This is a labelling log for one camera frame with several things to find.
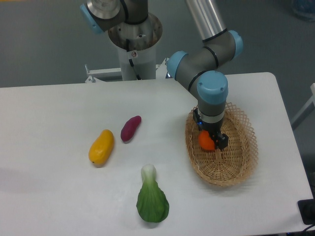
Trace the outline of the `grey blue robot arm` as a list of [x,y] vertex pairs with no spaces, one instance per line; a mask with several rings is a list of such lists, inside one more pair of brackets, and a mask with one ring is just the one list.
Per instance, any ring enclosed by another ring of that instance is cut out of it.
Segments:
[[[198,128],[207,133],[216,149],[224,149],[228,136],[221,126],[228,82],[218,68],[241,54],[243,40],[226,28],[214,0],[188,0],[186,5],[203,47],[193,55],[174,53],[166,63],[167,72],[197,99],[193,119]],[[118,50],[123,80],[156,77],[156,45],[163,29],[148,11],[146,0],[88,0],[80,10],[94,33],[108,33]]]

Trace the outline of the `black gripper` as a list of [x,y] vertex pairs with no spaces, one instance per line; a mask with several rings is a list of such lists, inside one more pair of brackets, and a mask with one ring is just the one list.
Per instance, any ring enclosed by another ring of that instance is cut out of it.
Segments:
[[198,114],[198,109],[193,110],[193,120],[198,126],[198,130],[205,130],[209,133],[212,140],[215,140],[215,148],[223,150],[228,146],[228,136],[221,133],[221,126],[223,119],[215,123],[208,123],[200,118]]

